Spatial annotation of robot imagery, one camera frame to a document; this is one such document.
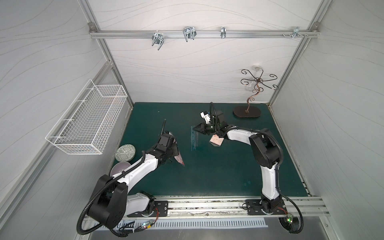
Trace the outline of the small pink ruler set pouch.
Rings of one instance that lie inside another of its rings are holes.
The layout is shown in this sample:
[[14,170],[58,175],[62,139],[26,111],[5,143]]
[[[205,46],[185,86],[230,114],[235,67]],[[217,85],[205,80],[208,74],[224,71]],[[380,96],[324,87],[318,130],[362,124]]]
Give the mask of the small pink ruler set pouch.
[[210,143],[215,147],[220,147],[224,142],[224,138],[219,137],[218,135],[213,135],[210,139]]

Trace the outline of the blue transparent straight ruler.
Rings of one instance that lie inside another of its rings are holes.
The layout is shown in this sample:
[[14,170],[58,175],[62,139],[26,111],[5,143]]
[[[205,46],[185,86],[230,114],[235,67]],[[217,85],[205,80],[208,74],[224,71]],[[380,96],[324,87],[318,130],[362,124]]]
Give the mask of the blue transparent straight ruler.
[[191,126],[191,151],[196,151],[198,148],[199,133],[195,131],[196,126]]

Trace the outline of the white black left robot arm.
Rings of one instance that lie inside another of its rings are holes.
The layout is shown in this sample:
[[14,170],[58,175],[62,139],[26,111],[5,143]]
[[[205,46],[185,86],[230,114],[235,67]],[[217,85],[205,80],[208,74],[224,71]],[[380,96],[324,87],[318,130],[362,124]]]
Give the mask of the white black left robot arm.
[[134,195],[129,192],[147,174],[172,157],[180,164],[184,163],[176,140],[168,146],[156,144],[143,151],[140,160],[118,174],[100,177],[79,217],[78,233],[87,234],[102,226],[113,229],[125,216],[151,216],[155,211],[155,197],[143,191]]

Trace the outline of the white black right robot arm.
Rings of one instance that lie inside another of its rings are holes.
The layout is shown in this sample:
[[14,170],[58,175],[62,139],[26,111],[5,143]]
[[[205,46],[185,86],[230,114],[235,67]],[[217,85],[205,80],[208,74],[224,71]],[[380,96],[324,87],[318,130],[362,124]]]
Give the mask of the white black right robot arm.
[[273,133],[269,129],[252,130],[234,125],[219,128],[206,123],[193,127],[193,130],[251,146],[254,158],[261,167],[263,181],[261,201],[258,205],[266,215],[273,214],[282,202],[283,196],[278,187],[278,172],[284,160],[283,150]]

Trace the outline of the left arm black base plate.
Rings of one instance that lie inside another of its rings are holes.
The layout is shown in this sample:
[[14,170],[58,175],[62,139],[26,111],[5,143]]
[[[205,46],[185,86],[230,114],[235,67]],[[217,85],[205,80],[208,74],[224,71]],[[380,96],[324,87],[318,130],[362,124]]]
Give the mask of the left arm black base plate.
[[144,211],[141,212],[135,212],[130,215],[127,215],[129,218],[154,218],[157,215],[160,217],[166,217],[168,215],[168,201],[150,201],[149,205],[145,208]]

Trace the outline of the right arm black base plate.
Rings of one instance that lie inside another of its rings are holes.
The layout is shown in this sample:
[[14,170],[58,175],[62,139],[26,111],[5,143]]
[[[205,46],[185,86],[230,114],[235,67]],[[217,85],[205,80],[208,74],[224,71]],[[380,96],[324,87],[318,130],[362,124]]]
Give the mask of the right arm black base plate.
[[256,215],[286,215],[288,212],[282,199],[249,199],[245,200],[242,208],[250,216]]

